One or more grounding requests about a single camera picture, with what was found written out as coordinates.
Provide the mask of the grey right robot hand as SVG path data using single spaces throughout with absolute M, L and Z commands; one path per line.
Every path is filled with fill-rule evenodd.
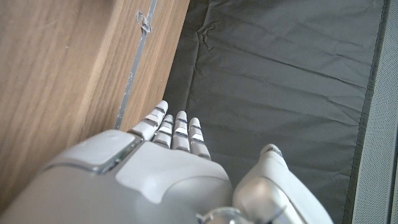
M 233 187 L 200 121 L 161 101 L 127 132 L 61 152 L 2 213 L 2 223 L 331 223 L 323 205 L 266 145 Z

